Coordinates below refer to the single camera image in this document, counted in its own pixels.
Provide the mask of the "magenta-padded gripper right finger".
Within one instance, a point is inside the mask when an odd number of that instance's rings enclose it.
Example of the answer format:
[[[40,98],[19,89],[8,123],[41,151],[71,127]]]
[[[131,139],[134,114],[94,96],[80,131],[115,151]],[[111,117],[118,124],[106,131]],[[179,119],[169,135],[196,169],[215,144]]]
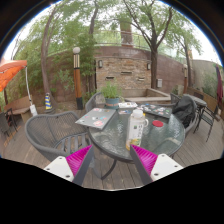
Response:
[[[130,146],[130,155],[144,185],[182,169],[182,166],[168,155],[156,155],[136,145]]]

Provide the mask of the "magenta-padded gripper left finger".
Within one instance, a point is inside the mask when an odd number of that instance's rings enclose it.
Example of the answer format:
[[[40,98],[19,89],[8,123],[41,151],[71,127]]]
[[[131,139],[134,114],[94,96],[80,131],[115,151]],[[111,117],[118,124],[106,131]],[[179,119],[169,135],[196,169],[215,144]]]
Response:
[[[67,157],[58,156],[44,170],[81,186],[93,156],[93,145],[89,145]]]

